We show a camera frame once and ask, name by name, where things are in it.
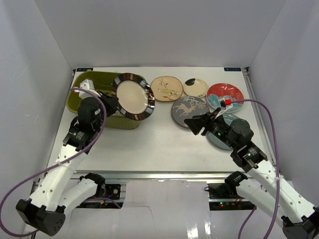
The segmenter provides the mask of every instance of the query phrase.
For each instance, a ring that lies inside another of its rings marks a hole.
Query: decorative plate
[[[151,89],[160,102],[176,101],[183,94],[183,85],[173,76],[161,76],[153,80]]]
[[[221,97],[227,97],[231,99],[232,101],[237,101],[237,100],[243,100],[244,96],[241,93],[241,91],[231,85],[231,84],[226,84],[226,83],[219,83],[211,86],[206,94],[207,97],[207,102],[214,108],[217,109],[220,107],[220,103],[218,101],[219,98]],[[242,106],[244,102],[242,103],[233,103],[234,108],[230,109],[227,111],[228,113],[234,113],[238,111]]]
[[[184,123],[185,119],[190,119],[193,116],[204,115],[208,111],[209,107],[205,101],[197,97],[184,96],[174,102],[171,108],[171,115],[176,123],[188,128],[188,126]]]
[[[119,100],[119,112],[129,119],[144,120],[154,111],[153,92],[141,76],[132,73],[119,75],[112,83],[111,93]]]
[[[183,89],[188,96],[201,98],[206,95],[208,86],[203,80],[193,78],[184,83]]]
[[[224,117],[226,124],[228,124],[228,125],[230,125],[233,122],[233,120],[238,119],[238,117],[233,115],[233,114],[223,114],[223,117]],[[212,144],[214,144],[216,147],[221,148],[223,150],[229,150],[229,151],[232,150],[230,147],[228,147],[226,144],[224,144],[222,141],[220,141],[212,133],[208,133],[206,137],[207,137],[208,141],[211,142]]]

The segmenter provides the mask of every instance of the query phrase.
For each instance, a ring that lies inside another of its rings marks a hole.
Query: green dish rack
[[[82,81],[89,79],[93,81],[94,88],[97,91],[108,94],[111,91],[112,82],[120,74],[115,72],[87,71],[76,78],[72,87],[80,87]],[[76,114],[81,100],[78,94],[70,92],[66,106],[72,113]],[[126,118],[118,111],[106,120],[106,127],[110,128],[135,129],[139,125],[138,121]]]

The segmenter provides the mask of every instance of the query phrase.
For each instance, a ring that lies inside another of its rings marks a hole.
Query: white enclosure
[[[58,45],[32,0],[0,1],[0,197],[43,169],[72,79]],[[14,212],[32,182],[7,200],[2,220],[14,232],[24,222]],[[0,230],[0,238],[11,238]]]
[[[72,68],[249,66],[284,0],[35,0]]]
[[[0,198],[48,162],[71,69],[234,66],[270,108],[281,172],[319,205],[317,0],[0,0],[0,30]],[[31,185],[3,208],[17,233]]]

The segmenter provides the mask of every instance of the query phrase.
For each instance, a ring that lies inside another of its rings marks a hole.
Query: cream plate
[[[201,98],[206,95],[208,86],[203,80],[193,78],[184,83],[183,89],[185,94]]]
[[[183,94],[183,85],[173,76],[161,76],[153,80],[151,89],[160,102],[176,101]]]

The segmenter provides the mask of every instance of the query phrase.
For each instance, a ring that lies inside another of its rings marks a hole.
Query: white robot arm
[[[90,80],[82,82],[80,88],[90,91],[100,98],[106,108],[107,116],[116,112],[118,100],[96,92]],[[83,100],[78,109],[78,116],[72,121],[69,132],[63,140],[63,145],[56,159],[58,164],[87,148],[102,128],[103,111],[101,105],[93,97],[88,97],[88,94],[81,94],[80,97]],[[80,178],[81,182],[78,185],[64,193],[72,174],[89,151],[90,148],[49,171],[28,200],[19,200],[16,209],[25,223],[53,236],[61,229],[65,215],[89,197],[102,197],[105,194],[105,179],[93,173]]]
[[[227,103],[221,102],[221,105],[226,107]],[[220,111],[221,108],[218,108],[212,113],[207,112],[205,115],[195,116],[184,122],[195,135],[204,128],[201,135],[205,136],[210,132],[232,148],[233,161],[257,180],[267,192],[255,186],[238,171],[227,177],[225,183],[236,188],[239,196],[248,199],[272,217],[277,196],[276,182],[280,180],[276,222],[283,228],[285,236],[288,239],[312,239],[318,235],[319,208],[303,198],[282,176],[276,177],[276,170],[267,156],[251,141],[254,133],[247,121],[235,119],[231,125],[228,125]]]

